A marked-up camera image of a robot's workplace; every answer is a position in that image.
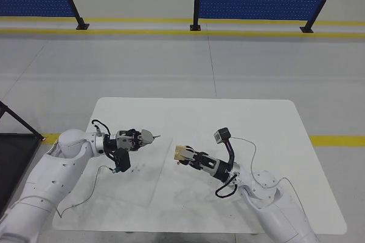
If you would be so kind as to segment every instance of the white tabletop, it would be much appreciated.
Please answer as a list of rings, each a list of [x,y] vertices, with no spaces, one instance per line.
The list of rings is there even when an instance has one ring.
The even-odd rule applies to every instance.
[[[292,181],[315,233],[347,231],[291,101],[101,98],[93,112],[94,118],[108,125],[111,132],[136,128],[160,134],[163,140],[130,153],[132,164],[137,160],[154,163],[153,172],[137,177],[131,171],[100,173],[100,180],[109,178],[119,183],[101,182],[87,203],[67,210],[62,219],[56,214],[53,226],[57,230],[263,233],[238,194],[227,199],[215,197],[221,182],[204,171],[177,165],[173,160],[175,145],[190,145],[197,151],[227,160],[226,148],[215,143],[213,134],[228,127],[232,136],[249,139],[257,145],[254,170],[265,169],[278,179],[286,176]],[[94,128],[89,124],[87,131]],[[231,140],[231,144],[235,161],[248,170],[254,148],[239,140]],[[146,155],[152,151],[155,159]],[[98,165],[112,166],[113,162],[106,157],[91,159],[75,189],[60,204],[60,210],[86,198]],[[296,198],[286,182],[281,185]]]

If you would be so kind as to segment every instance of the white cable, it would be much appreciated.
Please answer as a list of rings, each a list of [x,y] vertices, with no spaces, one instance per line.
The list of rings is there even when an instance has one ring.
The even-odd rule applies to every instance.
[[[14,203],[11,205],[11,207],[9,207],[9,208],[5,211],[4,215],[3,215],[3,216],[1,217],[1,219],[0,219],[0,224],[1,224],[1,223],[2,223],[2,221],[5,219],[5,217],[7,217],[7,215],[10,213],[10,210],[16,206],[16,204],[20,203],[20,202],[21,202],[21,201],[23,201],[24,199],[32,198],[32,197],[33,197],[33,198],[39,198],[39,199],[45,200],[46,202],[50,203],[50,204],[51,204],[51,205],[55,208],[55,211],[57,211],[58,216],[59,216],[60,218],[62,218],[62,215],[63,215],[63,213],[64,213],[66,210],[68,210],[68,209],[70,209],[70,208],[77,207],[77,206],[79,206],[79,205],[81,205],[81,204],[85,203],[86,201],[88,201],[88,200],[92,197],[93,192],[95,191],[96,181],[97,181],[97,176],[99,175],[99,170],[100,170],[101,168],[103,168],[103,167],[105,167],[105,168],[108,168],[108,169],[109,169],[109,167],[108,167],[108,166],[105,166],[105,165],[102,165],[102,166],[100,166],[100,167],[97,169],[96,179],[95,179],[95,183],[94,183],[94,185],[93,185],[92,193],[91,193],[91,195],[90,195],[90,196],[89,196],[89,197],[88,197],[85,201],[80,202],[79,204],[72,205],[72,206],[71,206],[71,207],[69,207],[69,208],[65,208],[65,209],[62,211],[62,213],[60,213],[60,212],[59,212],[59,210],[58,210],[58,208],[57,208],[57,206],[55,206],[55,204],[54,204],[52,201],[50,201],[49,199],[46,199],[46,198],[44,198],[44,197],[39,197],[39,196],[27,196],[27,197],[23,197],[23,198],[21,198],[21,199],[17,200],[16,202],[14,202]]]
[[[84,201],[80,202],[79,204],[74,204],[74,205],[72,205],[72,206],[70,206],[70,207],[65,208],[65,209],[62,211],[62,215],[63,215],[63,213],[64,213],[66,210],[68,210],[68,209],[70,209],[70,208],[75,208],[75,207],[77,207],[77,206],[79,206],[79,205],[81,205],[81,204],[85,203],[86,201],[90,200],[90,198],[91,198],[91,197],[92,197],[92,195],[93,195],[93,192],[95,192],[95,187],[96,187],[96,182],[97,182],[97,176],[99,175],[99,171],[100,171],[100,169],[101,169],[101,168],[103,168],[103,167],[110,169],[108,166],[105,166],[105,165],[100,165],[100,166],[99,166],[99,168],[97,169],[97,172],[96,172],[96,178],[95,178],[95,182],[94,182],[94,184],[93,184],[93,189],[92,189],[92,193],[91,193],[91,195],[90,195],[87,199],[85,199]]]
[[[307,217],[307,215],[305,214],[305,211],[304,211],[304,207],[303,207],[302,201],[300,200],[300,197],[299,197],[299,195],[297,194],[297,191],[296,191],[296,189],[294,188],[294,186],[293,186],[292,182],[291,182],[288,178],[283,177],[283,178],[281,178],[281,179],[280,179],[280,180],[279,180],[279,181],[278,181],[275,185],[273,185],[273,186],[271,186],[271,187],[266,187],[266,186],[262,185],[260,182],[258,182],[258,180],[254,177],[254,173],[253,173],[253,161],[254,161],[254,157],[256,156],[256,152],[257,152],[257,146],[256,146],[256,144],[255,144],[255,143],[253,143],[252,141],[247,140],[247,139],[241,139],[240,137],[231,137],[231,138],[232,138],[232,139],[243,140],[243,141],[246,141],[246,142],[248,142],[248,143],[250,143],[250,144],[254,145],[254,153],[253,153],[253,156],[251,157],[251,162],[250,162],[250,173],[251,173],[251,176],[253,177],[253,179],[255,180],[255,182],[257,182],[257,184],[259,184],[259,185],[260,185],[262,188],[264,188],[264,189],[271,189],[271,188],[274,188],[274,187],[278,186],[278,184],[280,184],[280,182],[281,182],[282,180],[287,180],[287,181],[291,184],[291,186],[292,186],[292,188],[293,188],[293,191],[294,191],[294,193],[296,194],[297,199],[299,200],[299,203],[300,203],[300,206],[302,207],[302,210],[303,210],[304,215]]]

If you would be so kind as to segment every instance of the concrete floor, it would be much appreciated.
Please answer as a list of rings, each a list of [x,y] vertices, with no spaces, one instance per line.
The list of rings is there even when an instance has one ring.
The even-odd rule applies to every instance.
[[[0,99],[40,132],[86,129],[101,97],[289,99],[310,135],[365,135],[365,40],[0,36]],[[25,130],[4,117],[0,131]],[[319,237],[365,242],[365,148],[316,153],[348,225],[345,235]],[[264,234],[55,231],[51,219],[39,238],[69,241],[271,242]]]

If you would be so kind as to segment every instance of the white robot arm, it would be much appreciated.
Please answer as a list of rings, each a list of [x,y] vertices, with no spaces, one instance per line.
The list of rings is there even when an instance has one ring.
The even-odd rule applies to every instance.
[[[257,216],[265,233],[275,243],[320,242],[311,229],[305,213],[293,198],[278,186],[276,178],[268,171],[248,173],[234,162],[234,151],[229,142],[231,135],[227,128],[218,130],[214,137],[217,143],[224,143],[229,161],[215,159],[205,152],[197,152],[189,146],[177,146],[175,159],[178,163],[204,170],[224,185],[215,195],[225,198],[238,191],[249,209]],[[232,193],[221,196],[219,191],[230,186]]]
[[[113,173],[130,168],[129,151],[151,144],[156,138],[148,130],[134,129],[110,134],[98,120],[96,132],[71,129],[62,133],[52,149],[37,163],[27,178],[20,200],[0,221],[0,243],[37,242],[41,227],[58,204],[73,190],[92,157],[106,155],[115,162]],[[96,123],[106,127],[101,133]]]

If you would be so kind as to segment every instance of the blue mesh panel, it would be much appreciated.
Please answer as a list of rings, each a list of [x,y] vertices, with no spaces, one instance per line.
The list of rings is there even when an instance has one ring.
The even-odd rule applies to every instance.
[[[200,0],[203,19],[310,20],[321,0]]]
[[[0,16],[73,17],[68,0],[0,0]]]

